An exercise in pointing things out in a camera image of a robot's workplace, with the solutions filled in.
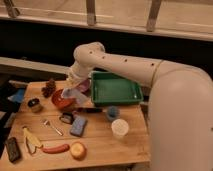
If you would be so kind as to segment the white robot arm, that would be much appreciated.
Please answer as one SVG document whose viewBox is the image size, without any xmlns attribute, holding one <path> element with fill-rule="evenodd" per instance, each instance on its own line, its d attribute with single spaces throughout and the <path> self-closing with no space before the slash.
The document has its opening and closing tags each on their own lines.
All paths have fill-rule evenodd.
<svg viewBox="0 0 213 171">
<path fill-rule="evenodd" d="M 68 80 L 100 68 L 150 89 L 150 171 L 213 171 L 213 79 L 167 60 L 109 54 L 99 42 L 79 45 Z"/>
</svg>

